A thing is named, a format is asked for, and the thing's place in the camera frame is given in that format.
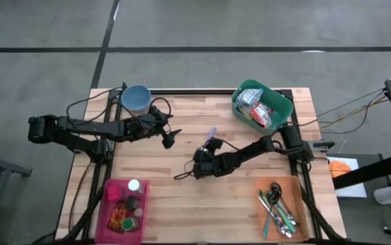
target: concrete floor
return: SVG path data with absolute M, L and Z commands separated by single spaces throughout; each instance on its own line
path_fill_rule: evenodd
M 112 3 L 0 0 L 0 47 L 99 47 Z M 391 0 L 125 0 L 109 46 L 391 46 Z M 34 169 L 29 179 L 10 180 L 0 207 L 0 244 L 25 244 L 56 227 L 73 155 L 57 144 L 30 143 L 27 118 L 63 115 L 67 105 L 86 97 L 98 56 L 0 53 L 0 157 Z M 309 87 L 320 113 L 381 88 L 391 78 L 391 52 L 108 54 L 99 88 L 122 81 L 152 88 L 236 87 L 248 78 L 270 87 Z M 83 113 L 84 105 L 73 108 L 73 116 Z M 389 157 L 390 104 L 371 108 L 368 116 L 361 129 L 343 136 L 341 152 Z M 334 128 L 353 129 L 362 117 Z M 357 234 L 378 242 L 369 231 Z

